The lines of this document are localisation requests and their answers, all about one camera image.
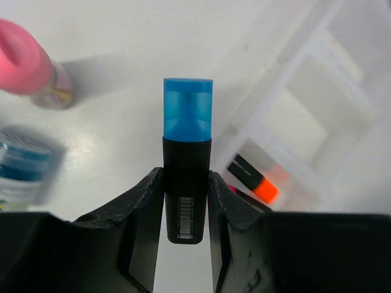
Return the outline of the pink cap highlighter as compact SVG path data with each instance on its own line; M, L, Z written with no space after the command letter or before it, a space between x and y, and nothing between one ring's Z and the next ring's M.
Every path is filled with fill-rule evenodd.
M230 188L230 190L231 190L233 193L237 194L237 189L236 189L235 187L229 185L229 188Z

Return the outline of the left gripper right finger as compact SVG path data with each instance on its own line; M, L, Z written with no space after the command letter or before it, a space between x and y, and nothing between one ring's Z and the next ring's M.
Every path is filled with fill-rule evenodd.
M389 292L390 216L263 211L208 178L214 292Z

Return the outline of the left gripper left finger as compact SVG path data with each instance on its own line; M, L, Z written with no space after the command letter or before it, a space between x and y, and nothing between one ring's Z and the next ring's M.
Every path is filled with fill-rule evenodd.
M1 213L2 292L151 292L163 211L163 169L80 216Z

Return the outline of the orange cap highlighter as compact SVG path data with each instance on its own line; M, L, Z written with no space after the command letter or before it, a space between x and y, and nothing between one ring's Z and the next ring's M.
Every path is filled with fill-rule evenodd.
M270 204L277 199L278 188L240 154L233 158L227 170L265 203Z

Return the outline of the blue cap highlighter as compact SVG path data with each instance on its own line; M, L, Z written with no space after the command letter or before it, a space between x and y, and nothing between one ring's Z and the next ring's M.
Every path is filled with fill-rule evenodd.
M213 81L163 81L163 161L167 238L203 239L212 143Z

